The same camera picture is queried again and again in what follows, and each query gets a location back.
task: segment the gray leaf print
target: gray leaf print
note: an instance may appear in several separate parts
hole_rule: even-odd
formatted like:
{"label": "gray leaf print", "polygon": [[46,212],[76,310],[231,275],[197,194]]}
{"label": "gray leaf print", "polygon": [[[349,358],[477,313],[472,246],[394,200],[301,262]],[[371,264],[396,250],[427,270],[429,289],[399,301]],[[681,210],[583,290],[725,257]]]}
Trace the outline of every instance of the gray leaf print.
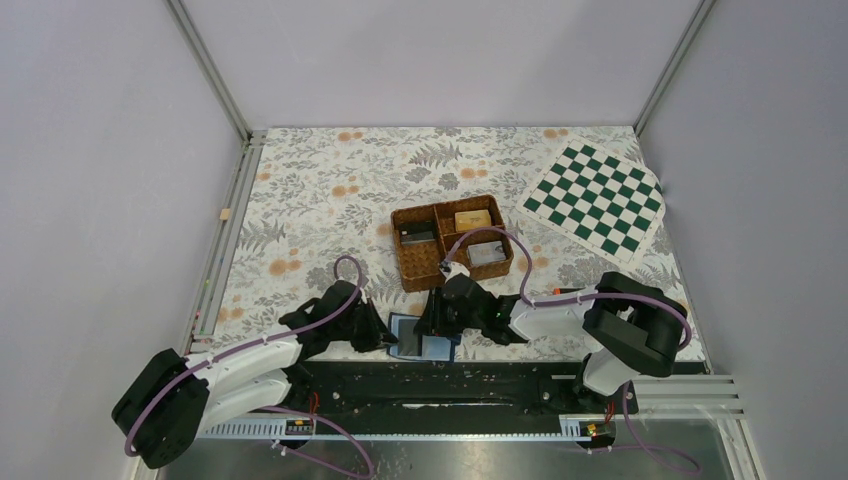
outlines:
{"label": "gray leaf print", "polygon": [[271,242],[279,242],[281,238],[286,237],[283,225],[277,220],[271,224],[265,220],[260,220],[260,224],[246,222],[241,228],[239,235],[238,248],[255,252],[257,249],[264,251],[265,247]]}
{"label": "gray leaf print", "polygon": [[362,235],[368,225],[371,225],[372,214],[370,209],[352,203],[345,207],[344,213],[336,220],[336,226],[342,228],[352,226]]}
{"label": "gray leaf print", "polygon": [[454,147],[453,143],[449,146],[439,143],[436,146],[425,145],[415,152],[415,156],[409,160],[409,163],[427,167],[441,167],[447,165],[450,161],[459,159],[461,156],[462,152],[459,151],[459,147]]}
{"label": "gray leaf print", "polygon": [[446,135],[448,137],[455,137],[457,135],[461,135],[462,130],[454,127],[437,127],[436,135]]}
{"label": "gray leaf print", "polygon": [[392,203],[397,200],[397,195],[390,192],[365,192],[360,193],[359,198],[377,203]]}
{"label": "gray leaf print", "polygon": [[509,197],[519,195],[525,188],[527,188],[527,180],[525,180],[524,177],[519,175],[515,170],[507,170],[495,175],[492,178],[492,183]]}
{"label": "gray leaf print", "polygon": [[559,267],[557,274],[563,286],[583,288],[597,284],[606,272],[617,272],[618,268],[601,257],[578,258],[573,264]]}
{"label": "gray leaf print", "polygon": [[306,286],[310,289],[328,288],[335,281],[332,264],[329,268],[315,267],[306,274]]}
{"label": "gray leaf print", "polygon": [[669,269],[665,265],[659,268],[653,265],[642,265],[633,275],[636,280],[663,290],[668,290],[681,283],[680,276],[675,269]]}
{"label": "gray leaf print", "polygon": [[459,180],[452,173],[445,173],[439,177],[439,186],[445,190],[456,190],[459,186]]}
{"label": "gray leaf print", "polygon": [[421,180],[424,180],[424,177],[427,175],[430,175],[430,170],[424,167],[415,167],[409,171],[404,178],[410,182],[419,183]]}
{"label": "gray leaf print", "polygon": [[662,226],[654,234],[654,243],[651,245],[651,249],[660,255],[671,255],[673,253],[671,238]]}

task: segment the orange flower print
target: orange flower print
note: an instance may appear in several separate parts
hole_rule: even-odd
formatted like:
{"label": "orange flower print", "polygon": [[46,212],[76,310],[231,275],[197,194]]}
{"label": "orange flower print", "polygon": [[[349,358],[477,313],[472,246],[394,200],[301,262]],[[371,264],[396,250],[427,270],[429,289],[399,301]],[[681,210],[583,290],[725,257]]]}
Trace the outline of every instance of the orange flower print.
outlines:
{"label": "orange flower print", "polygon": [[416,317],[421,316],[424,313],[424,304],[423,303],[413,303],[409,306],[409,314],[415,315]]}
{"label": "orange flower print", "polygon": [[277,259],[271,262],[271,266],[268,267],[268,273],[275,277],[279,277],[280,275],[286,273],[288,270],[288,264],[283,259]]}

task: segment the aluminum frame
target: aluminum frame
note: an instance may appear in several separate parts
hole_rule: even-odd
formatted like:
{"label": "aluminum frame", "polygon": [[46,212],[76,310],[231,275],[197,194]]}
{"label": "aluminum frame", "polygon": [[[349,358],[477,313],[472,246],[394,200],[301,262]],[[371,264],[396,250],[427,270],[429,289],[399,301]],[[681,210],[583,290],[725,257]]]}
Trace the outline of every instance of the aluminum frame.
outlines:
{"label": "aluminum frame", "polygon": [[633,131],[636,132],[637,137],[641,137],[642,132],[645,131],[645,127],[651,120],[654,110],[663,96],[665,96],[665,92],[668,90],[671,81],[674,79],[674,75],[677,73],[677,70],[686,58],[686,54],[689,53],[689,48],[698,36],[698,32],[701,31],[701,27],[704,26],[704,22],[706,22],[707,17],[716,4],[716,1],[717,0],[701,0],[698,4],[698,8],[695,9],[695,13],[692,15],[692,18],[689,19],[686,29],[683,30],[683,35],[681,35],[680,40],[677,42],[677,46],[674,47],[674,51],[671,53],[671,58],[668,59],[668,63],[666,63],[665,68],[663,68],[660,78],[657,80],[657,84],[654,85],[654,89],[648,96],[648,101],[645,102],[645,106],[642,107],[642,111],[639,113],[639,116],[636,117],[636,123],[633,125]]}

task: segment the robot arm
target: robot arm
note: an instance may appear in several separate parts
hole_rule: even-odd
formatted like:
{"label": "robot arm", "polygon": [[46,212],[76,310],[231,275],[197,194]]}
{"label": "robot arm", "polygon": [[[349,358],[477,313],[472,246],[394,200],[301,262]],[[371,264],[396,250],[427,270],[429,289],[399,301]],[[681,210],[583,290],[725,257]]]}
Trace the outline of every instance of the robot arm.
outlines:
{"label": "robot arm", "polygon": [[[349,307],[341,310],[351,296]],[[298,335],[284,335],[341,312],[336,319]],[[153,407],[141,423],[133,446],[151,469],[167,465],[191,445],[198,432],[269,405],[286,402],[293,393],[284,368],[325,351],[332,341],[350,341],[366,352],[397,343],[370,302],[356,287],[337,281],[320,299],[306,302],[280,318],[259,338],[244,340],[221,351],[181,358],[173,349],[155,355],[115,408],[112,419],[129,435],[142,412],[163,388],[187,375]]]}
{"label": "robot arm", "polygon": [[435,292],[441,298],[428,301],[428,307],[440,303],[440,311],[425,310],[418,326],[421,333],[452,335],[465,327],[479,328],[501,345],[589,333],[604,348],[584,358],[578,395],[585,388],[610,397],[637,375],[671,375],[683,326],[666,309],[644,300],[665,304],[683,318],[687,312],[658,288],[607,272],[594,287],[538,297],[528,304],[520,295],[496,297],[487,292],[459,263],[445,264],[442,271],[445,286]]}

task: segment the green square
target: green square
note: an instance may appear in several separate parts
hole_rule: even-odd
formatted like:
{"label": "green square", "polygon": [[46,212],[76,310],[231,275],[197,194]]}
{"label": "green square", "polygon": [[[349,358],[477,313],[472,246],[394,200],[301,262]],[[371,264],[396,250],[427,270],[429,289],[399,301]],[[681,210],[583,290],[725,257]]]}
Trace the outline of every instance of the green square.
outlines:
{"label": "green square", "polygon": [[551,207],[551,208],[556,208],[556,206],[557,206],[557,205],[559,205],[559,199],[554,198],[554,197],[552,197],[552,196],[548,195],[548,196],[545,198],[545,201],[544,201],[544,202],[542,202],[542,203],[544,203],[545,205],[547,205],[547,206],[549,206],[549,207]]}
{"label": "green square", "polygon": [[639,213],[639,212],[642,211],[642,205],[639,205],[638,203],[634,202],[633,200],[630,200],[629,202],[627,202],[627,206],[625,208],[630,210],[633,213]]}
{"label": "green square", "polygon": [[526,202],[524,202],[524,206],[525,206],[527,209],[532,210],[532,211],[534,211],[534,212],[535,212],[535,211],[536,211],[536,209],[537,209],[537,208],[539,208],[539,206],[541,206],[541,205],[542,205],[542,204],[541,204],[541,203],[539,203],[539,201],[538,201],[538,200],[533,200],[532,198],[528,198],[528,199],[527,199],[527,201],[526,201]]}
{"label": "green square", "polygon": [[630,230],[630,224],[625,222],[624,220],[616,220],[613,228],[615,228],[621,233],[627,233]]}
{"label": "green square", "polygon": [[577,210],[576,208],[574,208],[570,212],[568,212],[568,216],[571,217],[572,219],[574,219],[574,221],[579,222],[579,221],[583,220],[583,217],[585,217],[586,214],[581,212],[580,210]]}
{"label": "green square", "polygon": [[568,189],[571,187],[571,180],[567,178],[560,178],[559,180],[557,180],[557,187],[567,192]]}
{"label": "green square", "polygon": [[580,225],[580,226],[577,227],[577,229],[574,231],[574,233],[577,234],[577,236],[582,238],[583,240],[588,240],[589,235],[592,234],[592,231],[589,230],[588,228],[584,227],[583,225]]}
{"label": "green square", "polygon": [[639,230],[648,231],[648,227],[651,226],[651,222],[644,217],[636,216],[636,220],[633,220],[633,226],[638,228]]}
{"label": "green square", "polygon": [[624,240],[621,241],[621,246],[630,250],[631,252],[635,252],[639,247],[639,242],[633,240],[630,237],[624,237]]}
{"label": "green square", "polygon": [[622,185],[621,188],[618,189],[618,194],[630,198],[633,196],[633,189],[627,185]]}
{"label": "green square", "polygon": [[604,216],[604,211],[592,205],[592,207],[589,208],[589,216],[594,218],[595,220],[600,220],[601,217]]}
{"label": "green square", "polygon": [[621,212],[623,212],[624,209],[621,208],[621,205],[619,205],[617,203],[611,203],[610,206],[607,207],[607,211],[610,214],[615,215],[617,217],[617,216],[621,215]]}
{"label": "green square", "polygon": [[574,196],[570,193],[567,193],[567,192],[566,192],[565,196],[562,198],[563,202],[571,205],[572,207],[577,205],[577,200],[579,200],[579,198],[577,198],[576,196]]}
{"label": "green square", "polygon": [[586,190],[586,191],[583,192],[583,195],[580,195],[580,198],[582,198],[583,200],[586,200],[589,203],[592,203],[592,202],[595,201],[596,198],[598,198],[598,194],[595,193],[595,192],[590,192],[589,190]]}
{"label": "green square", "polygon": [[615,255],[615,252],[618,251],[618,245],[616,245],[612,240],[604,240],[603,245],[601,245],[601,250]]}
{"label": "green square", "polygon": [[610,226],[606,223],[598,222],[598,224],[595,225],[595,231],[606,237],[609,235],[609,232],[612,231],[612,228],[610,228]]}
{"label": "green square", "polygon": [[636,187],[636,191],[647,196],[650,195],[654,189],[649,187],[646,183],[640,183],[639,186]]}
{"label": "green square", "polygon": [[562,225],[562,222],[565,221],[565,215],[563,215],[559,212],[554,212],[554,213],[551,214],[550,217],[548,217],[548,220],[556,223],[557,225]]}
{"label": "green square", "polygon": [[645,201],[645,207],[650,208],[651,210],[653,210],[655,212],[659,212],[660,211],[660,202],[654,200],[653,198],[649,198],[648,200]]}

